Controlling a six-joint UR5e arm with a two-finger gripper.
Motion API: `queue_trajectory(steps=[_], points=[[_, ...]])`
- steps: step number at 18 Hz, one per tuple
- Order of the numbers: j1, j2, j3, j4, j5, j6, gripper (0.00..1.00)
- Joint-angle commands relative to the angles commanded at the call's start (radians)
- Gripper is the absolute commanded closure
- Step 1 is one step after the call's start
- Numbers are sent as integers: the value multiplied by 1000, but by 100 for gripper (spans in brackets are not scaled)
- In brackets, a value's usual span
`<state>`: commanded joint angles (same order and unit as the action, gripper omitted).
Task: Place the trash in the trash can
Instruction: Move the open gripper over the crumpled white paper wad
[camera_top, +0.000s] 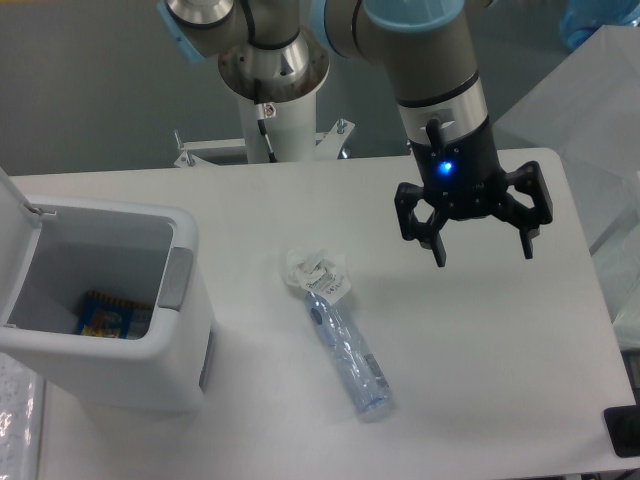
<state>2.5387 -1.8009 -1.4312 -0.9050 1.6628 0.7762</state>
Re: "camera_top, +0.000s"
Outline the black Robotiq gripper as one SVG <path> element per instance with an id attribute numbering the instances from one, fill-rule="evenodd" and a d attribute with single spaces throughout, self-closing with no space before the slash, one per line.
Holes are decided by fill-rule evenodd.
<path id="1" fill-rule="evenodd" d="M 416 240 L 444 267 L 447 254 L 440 235 L 448 219 L 467 220 L 492 214 L 518 230 L 524 258 L 533 258 L 533 239 L 553 221 L 553 202 L 541 166 L 529 161 L 504 173 L 488 120 L 454 140 L 447 140 L 438 119 L 425 125 L 427 142 L 412 144 L 423 188 L 402 182 L 394 205 L 401 236 Z M 433 207 L 426 222 L 415 209 L 424 200 Z"/>

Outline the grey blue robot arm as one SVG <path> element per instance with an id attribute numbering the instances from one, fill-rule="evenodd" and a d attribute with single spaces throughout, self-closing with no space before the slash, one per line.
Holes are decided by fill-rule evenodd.
<path id="1" fill-rule="evenodd" d="M 158 12 L 192 61 L 216 58 L 226 86 L 247 101 L 259 148 L 281 157 L 273 119 L 312 94 L 329 58 L 380 65 L 391 85 L 421 183 L 401 183 L 402 237 L 446 261 L 448 221 L 492 216 L 515 227 L 526 258 L 553 204 L 538 163 L 505 171 L 498 158 L 468 27 L 470 1 L 315 1 L 308 25 L 296 1 L 162 1 Z"/>

